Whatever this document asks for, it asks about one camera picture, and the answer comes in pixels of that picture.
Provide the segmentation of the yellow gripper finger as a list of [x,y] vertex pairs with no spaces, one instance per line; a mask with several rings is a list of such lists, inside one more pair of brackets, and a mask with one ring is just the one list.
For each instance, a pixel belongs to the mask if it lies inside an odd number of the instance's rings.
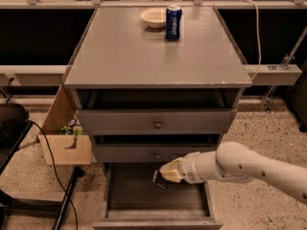
[[161,175],[163,176],[164,179],[171,181],[171,182],[175,182],[175,183],[179,183],[182,179],[183,176],[181,175],[180,171],[179,171],[179,163],[181,162],[182,158],[177,158],[165,165],[163,165],[159,171],[161,173]]

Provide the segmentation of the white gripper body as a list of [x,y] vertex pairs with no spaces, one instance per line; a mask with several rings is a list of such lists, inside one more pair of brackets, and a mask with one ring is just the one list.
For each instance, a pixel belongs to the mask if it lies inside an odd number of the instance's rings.
[[179,174],[189,184],[199,184],[203,182],[197,171],[197,158],[199,155],[199,152],[188,153],[183,156],[182,160],[179,162]]

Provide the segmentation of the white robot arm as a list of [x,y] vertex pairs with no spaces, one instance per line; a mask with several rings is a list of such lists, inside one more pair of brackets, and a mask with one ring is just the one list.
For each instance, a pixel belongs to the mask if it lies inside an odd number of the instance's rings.
[[215,151],[191,152],[163,165],[162,177],[179,183],[248,183],[262,180],[284,194],[307,204],[307,169],[270,159],[237,142],[221,143]]

